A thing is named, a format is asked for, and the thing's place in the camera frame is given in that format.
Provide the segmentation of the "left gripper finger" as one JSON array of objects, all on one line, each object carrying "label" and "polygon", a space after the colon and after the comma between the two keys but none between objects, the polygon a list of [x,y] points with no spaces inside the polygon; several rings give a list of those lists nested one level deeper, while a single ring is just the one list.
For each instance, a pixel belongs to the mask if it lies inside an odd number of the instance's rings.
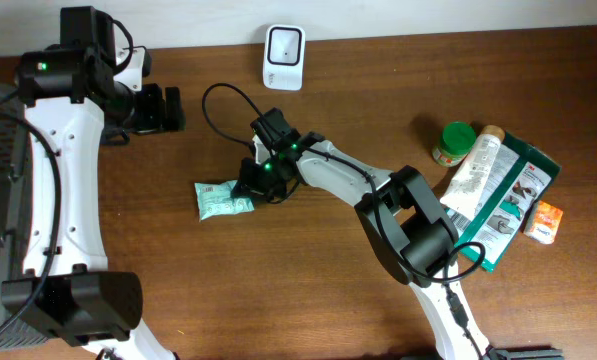
[{"label": "left gripper finger", "polygon": [[163,130],[165,109],[162,88],[146,84],[135,94],[133,129],[137,134],[157,133]]},{"label": "left gripper finger", "polygon": [[183,131],[186,128],[186,116],[179,88],[166,87],[165,96],[166,117],[163,121],[163,128],[171,132]]}]

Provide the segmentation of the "teal wipes packet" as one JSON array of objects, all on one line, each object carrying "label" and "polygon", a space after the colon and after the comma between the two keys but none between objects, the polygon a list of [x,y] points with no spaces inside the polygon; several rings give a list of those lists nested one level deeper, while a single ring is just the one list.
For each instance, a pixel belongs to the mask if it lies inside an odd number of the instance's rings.
[{"label": "teal wipes packet", "polygon": [[203,221],[219,215],[253,212],[254,205],[250,198],[233,197],[231,195],[231,191],[236,184],[236,180],[226,181],[221,184],[195,183],[199,220]]}]

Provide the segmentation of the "green lidded jar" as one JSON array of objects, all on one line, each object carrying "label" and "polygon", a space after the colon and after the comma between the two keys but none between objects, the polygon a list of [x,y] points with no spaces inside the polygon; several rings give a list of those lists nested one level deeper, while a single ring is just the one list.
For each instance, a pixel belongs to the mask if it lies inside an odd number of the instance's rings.
[{"label": "green lidded jar", "polygon": [[452,122],[446,125],[432,148],[432,158],[444,167],[458,165],[471,151],[477,135],[465,122]]}]

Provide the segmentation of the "white tube with tan cap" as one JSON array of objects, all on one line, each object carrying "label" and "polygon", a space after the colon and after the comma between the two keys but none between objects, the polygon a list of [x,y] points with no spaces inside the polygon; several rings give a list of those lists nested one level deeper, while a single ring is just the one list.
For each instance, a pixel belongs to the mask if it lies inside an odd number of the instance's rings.
[{"label": "white tube with tan cap", "polygon": [[461,162],[440,203],[473,221],[505,132],[495,125],[484,127],[471,151]]}]

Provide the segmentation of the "green gloves package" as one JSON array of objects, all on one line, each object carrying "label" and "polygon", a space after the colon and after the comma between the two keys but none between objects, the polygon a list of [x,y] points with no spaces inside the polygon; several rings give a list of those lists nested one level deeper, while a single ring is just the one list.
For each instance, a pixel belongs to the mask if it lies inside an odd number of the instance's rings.
[{"label": "green gloves package", "polygon": [[444,205],[457,228],[458,242],[482,244],[482,267],[494,271],[532,206],[560,171],[561,166],[540,149],[506,133],[474,220],[469,221]]}]

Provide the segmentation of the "orange snack packet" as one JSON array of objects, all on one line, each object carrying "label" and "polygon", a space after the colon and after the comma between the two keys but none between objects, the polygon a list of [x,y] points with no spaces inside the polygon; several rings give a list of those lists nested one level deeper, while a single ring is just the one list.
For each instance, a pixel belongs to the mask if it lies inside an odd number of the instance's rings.
[{"label": "orange snack packet", "polygon": [[545,245],[553,244],[564,212],[539,200],[532,206],[523,234]]}]

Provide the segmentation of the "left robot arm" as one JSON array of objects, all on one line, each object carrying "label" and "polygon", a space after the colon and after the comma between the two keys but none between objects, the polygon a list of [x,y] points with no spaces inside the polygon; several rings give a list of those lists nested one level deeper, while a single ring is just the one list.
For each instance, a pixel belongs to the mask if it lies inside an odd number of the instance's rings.
[{"label": "left robot arm", "polygon": [[20,59],[31,225],[23,276],[1,295],[14,318],[100,359],[170,359],[144,320],[138,276],[109,269],[99,223],[100,147],[186,125],[179,90],[147,82],[150,55],[118,46],[123,31],[94,7],[65,7],[59,41]]}]

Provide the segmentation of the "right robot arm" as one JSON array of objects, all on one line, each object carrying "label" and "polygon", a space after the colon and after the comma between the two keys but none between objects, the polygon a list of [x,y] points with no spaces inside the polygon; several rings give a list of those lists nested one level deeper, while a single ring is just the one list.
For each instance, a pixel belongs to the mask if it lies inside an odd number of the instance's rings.
[{"label": "right robot arm", "polygon": [[297,185],[322,189],[353,207],[385,271],[409,287],[432,328],[437,359],[494,359],[469,309],[457,229],[421,173],[376,168],[324,136],[299,133],[273,108],[251,124],[251,157],[241,163],[235,196],[279,203]]}]

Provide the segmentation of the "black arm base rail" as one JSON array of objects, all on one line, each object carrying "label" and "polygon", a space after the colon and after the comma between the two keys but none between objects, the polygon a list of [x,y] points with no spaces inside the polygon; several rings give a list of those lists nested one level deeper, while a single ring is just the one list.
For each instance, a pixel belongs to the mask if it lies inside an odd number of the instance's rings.
[{"label": "black arm base rail", "polygon": [[[438,355],[405,356],[402,360],[438,360]],[[511,350],[490,349],[483,356],[485,360],[564,360],[564,353],[559,349]]]}]

